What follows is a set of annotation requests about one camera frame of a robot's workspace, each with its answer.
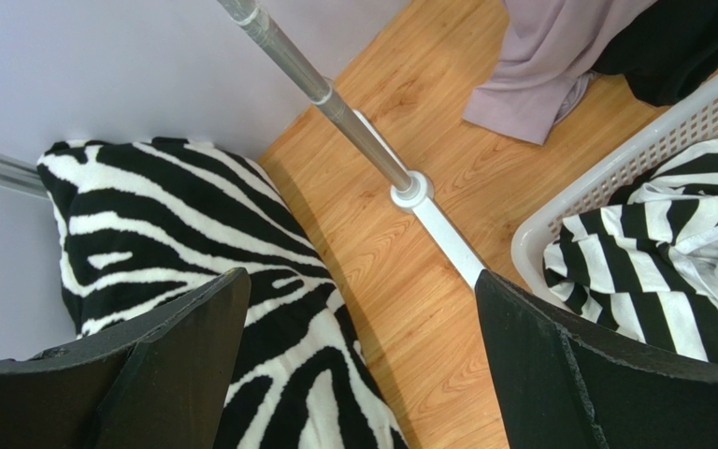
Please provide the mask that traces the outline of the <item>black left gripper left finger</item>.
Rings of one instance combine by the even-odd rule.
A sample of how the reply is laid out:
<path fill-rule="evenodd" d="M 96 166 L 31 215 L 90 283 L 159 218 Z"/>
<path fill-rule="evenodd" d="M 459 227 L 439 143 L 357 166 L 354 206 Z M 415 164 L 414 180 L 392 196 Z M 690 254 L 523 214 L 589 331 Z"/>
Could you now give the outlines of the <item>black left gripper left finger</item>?
<path fill-rule="evenodd" d="M 0 360 L 0 448 L 209 448 L 247 316 L 233 269 L 92 336 Z"/>

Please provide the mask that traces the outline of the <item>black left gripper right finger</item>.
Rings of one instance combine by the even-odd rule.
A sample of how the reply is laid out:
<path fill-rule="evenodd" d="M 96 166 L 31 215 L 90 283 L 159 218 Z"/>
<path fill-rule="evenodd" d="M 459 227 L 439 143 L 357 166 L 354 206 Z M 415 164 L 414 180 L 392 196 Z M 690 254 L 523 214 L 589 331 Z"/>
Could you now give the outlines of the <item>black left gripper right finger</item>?
<path fill-rule="evenodd" d="M 480 328 L 513 448 L 718 448 L 718 365 L 642 344 L 492 272 Z"/>

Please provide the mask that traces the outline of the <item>black white striped tank top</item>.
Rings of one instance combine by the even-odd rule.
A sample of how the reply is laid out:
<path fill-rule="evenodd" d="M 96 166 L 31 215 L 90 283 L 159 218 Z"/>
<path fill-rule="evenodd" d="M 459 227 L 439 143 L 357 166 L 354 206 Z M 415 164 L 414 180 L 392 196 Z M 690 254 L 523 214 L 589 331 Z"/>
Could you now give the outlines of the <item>black white striped tank top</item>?
<path fill-rule="evenodd" d="M 718 139 L 680 151 L 606 206 L 565 218 L 542 272 L 582 318 L 718 364 Z"/>

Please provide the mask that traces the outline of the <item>pink lilac tank top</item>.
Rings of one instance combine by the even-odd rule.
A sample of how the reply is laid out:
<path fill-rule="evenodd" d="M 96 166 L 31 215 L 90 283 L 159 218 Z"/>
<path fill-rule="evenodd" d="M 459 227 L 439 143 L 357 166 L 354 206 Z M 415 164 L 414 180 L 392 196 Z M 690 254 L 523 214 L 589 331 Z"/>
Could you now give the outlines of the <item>pink lilac tank top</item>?
<path fill-rule="evenodd" d="M 465 121 L 542 145 L 580 102 L 606 46 L 649 1 L 506 1 L 509 16 L 490 78 L 470 94 Z"/>

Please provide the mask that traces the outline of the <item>zebra striped pillow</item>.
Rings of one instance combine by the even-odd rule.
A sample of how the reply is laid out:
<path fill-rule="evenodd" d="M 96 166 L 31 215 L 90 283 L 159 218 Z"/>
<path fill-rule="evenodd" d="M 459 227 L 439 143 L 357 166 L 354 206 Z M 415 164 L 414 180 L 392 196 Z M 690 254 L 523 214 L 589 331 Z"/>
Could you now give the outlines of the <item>zebra striped pillow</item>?
<path fill-rule="evenodd" d="M 218 448 L 404 448 L 332 275 L 266 172 L 185 138 L 55 143 L 36 164 L 79 337 L 236 268 L 251 297 Z"/>

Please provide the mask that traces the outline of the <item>white metal clothes rack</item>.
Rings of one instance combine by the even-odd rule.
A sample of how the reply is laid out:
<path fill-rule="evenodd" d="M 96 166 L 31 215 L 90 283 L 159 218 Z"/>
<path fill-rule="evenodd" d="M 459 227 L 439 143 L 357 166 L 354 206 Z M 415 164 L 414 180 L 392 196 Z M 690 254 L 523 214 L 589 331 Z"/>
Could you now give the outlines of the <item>white metal clothes rack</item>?
<path fill-rule="evenodd" d="M 419 220 L 459 276 L 473 289 L 485 266 L 438 205 L 429 178 L 407 168 L 381 132 L 361 111 L 349 106 L 333 83 L 315 68 L 260 4 L 252 0 L 224 0 L 220 6 L 391 183 L 392 201 Z"/>

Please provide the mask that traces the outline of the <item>white plastic laundry basket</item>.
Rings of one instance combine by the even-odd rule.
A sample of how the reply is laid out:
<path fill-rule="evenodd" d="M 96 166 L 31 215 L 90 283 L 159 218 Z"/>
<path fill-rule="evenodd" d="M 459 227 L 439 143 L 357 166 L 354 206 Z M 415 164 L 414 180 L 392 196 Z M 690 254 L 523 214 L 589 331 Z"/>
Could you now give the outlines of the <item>white plastic laundry basket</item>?
<path fill-rule="evenodd" d="M 595 164 L 517 229 L 510 255 L 535 296 L 563 309 L 542 275 L 542 256 L 568 216 L 598 209 L 637 176 L 700 141 L 718 138 L 718 74 Z"/>

